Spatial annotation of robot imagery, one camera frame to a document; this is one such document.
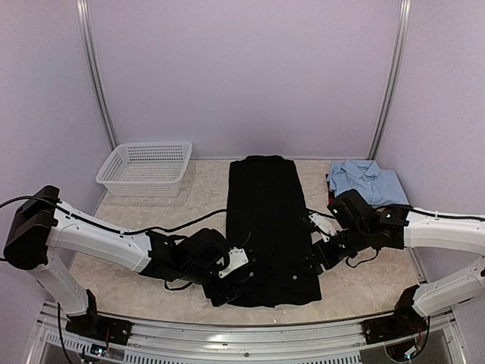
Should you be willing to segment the black long sleeve shirt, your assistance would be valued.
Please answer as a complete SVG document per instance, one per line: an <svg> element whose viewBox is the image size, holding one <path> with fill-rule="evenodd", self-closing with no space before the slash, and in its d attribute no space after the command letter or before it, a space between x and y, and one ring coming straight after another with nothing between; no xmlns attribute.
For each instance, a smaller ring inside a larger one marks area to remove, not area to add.
<svg viewBox="0 0 485 364"><path fill-rule="evenodd" d="M311 233L296 165L280 156L249 156L230 163L226 232L250 263L226 281L261 287L261 303L302 306L321 300L316 271L306 258Z"/></svg>

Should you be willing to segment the light blue shirt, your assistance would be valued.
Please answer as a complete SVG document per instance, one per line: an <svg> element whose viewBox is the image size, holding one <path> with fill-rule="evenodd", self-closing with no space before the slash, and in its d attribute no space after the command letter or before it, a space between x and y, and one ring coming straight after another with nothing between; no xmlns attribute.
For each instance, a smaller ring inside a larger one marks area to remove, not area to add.
<svg viewBox="0 0 485 364"><path fill-rule="evenodd" d="M327 177L335 197L348 190L357 190L373 207L391 204L408 205L408 198L394 171L382 169L374 160L332 162Z"/></svg>

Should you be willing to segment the white perforated plastic basket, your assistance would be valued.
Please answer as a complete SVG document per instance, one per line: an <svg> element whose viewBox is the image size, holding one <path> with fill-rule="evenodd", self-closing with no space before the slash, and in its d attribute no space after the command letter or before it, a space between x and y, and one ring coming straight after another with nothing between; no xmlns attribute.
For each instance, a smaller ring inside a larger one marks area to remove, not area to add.
<svg viewBox="0 0 485 364"><path fill-rule="evenodd" d="M95 182L114 196L175 197L191 155L188 141L120 144L100 167Z"/></svg>

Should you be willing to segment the red black plaid shirt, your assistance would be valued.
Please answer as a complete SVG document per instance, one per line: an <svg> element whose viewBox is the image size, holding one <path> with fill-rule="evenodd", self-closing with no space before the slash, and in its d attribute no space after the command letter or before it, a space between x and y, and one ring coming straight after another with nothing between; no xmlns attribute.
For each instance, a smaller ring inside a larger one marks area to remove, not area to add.
<svg viewBox="0 0 485 364"><path fill-rule="evenodd" d="M329 174L325 174L325 182L326 182L326 185L327 185L327 198L328 198L328 202L329 203L332 203L332 201L335 200L335 193L330 188L330 175Z"/></svg>

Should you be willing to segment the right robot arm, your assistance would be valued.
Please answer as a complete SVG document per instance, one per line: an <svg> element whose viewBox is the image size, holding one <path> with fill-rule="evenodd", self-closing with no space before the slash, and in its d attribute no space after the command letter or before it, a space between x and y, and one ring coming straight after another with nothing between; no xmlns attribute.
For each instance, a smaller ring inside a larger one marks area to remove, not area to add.
<svg viewBox="0 0 485 364"><path fill-rule="evenodd" d="M444 278L403 291L387 323L388 331L402 337L428 317L448 306L463 303L484 292L484 218L451 215L391 204L369 205L357 190L348 190L328 205L337 232L324 231L312 213L309 220L322 238L309 250L318 273L331 270L364 249L437 248L477 254L478 260Z"/></svg>

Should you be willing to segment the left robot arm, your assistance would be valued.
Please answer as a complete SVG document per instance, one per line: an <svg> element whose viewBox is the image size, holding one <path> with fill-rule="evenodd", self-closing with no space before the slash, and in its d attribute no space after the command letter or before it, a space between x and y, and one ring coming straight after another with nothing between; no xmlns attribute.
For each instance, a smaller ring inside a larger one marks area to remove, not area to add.
<svg viewBox="0 0 485 364"><path fill-rule="evenodd" d="M54 186L1 206L15 202L20 206L4 260L28 271L90 337L101 336L106 321L97 313L94 295L77 283L59 258L60 249L112 262L144 277L191 284L225 281L250 263L243 247L231 247L215 229L203 228L189 237L161 227L132 231L75 209L60 199Z"/></svg>

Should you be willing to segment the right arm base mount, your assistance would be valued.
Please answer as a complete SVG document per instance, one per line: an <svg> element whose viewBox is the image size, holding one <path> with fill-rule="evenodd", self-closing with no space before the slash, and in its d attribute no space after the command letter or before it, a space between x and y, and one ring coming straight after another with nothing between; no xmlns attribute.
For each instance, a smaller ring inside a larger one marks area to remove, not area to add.
<svg viewBox="0 0 485 364"><path fill-rule="evenodd" d="M406 288L395 304L392 315L364 320L361 324L366 344L377 344L388 340L395 340L419 331L426 331L429 327L427 316L419 315L413 308L413 296L419 286Z"/></svg>

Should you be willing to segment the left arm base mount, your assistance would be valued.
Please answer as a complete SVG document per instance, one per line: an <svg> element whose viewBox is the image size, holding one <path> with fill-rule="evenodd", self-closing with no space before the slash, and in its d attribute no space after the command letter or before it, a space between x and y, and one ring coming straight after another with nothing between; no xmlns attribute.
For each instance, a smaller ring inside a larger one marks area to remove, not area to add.
<svg viewBox="0 0 485 364"><path fill-rule="evenodd" d="M133 323L124 319L100 315L94 294L86 291L87 309L82 315L67 315L66 330L105 344L126 346L130 338Z"/></svg>

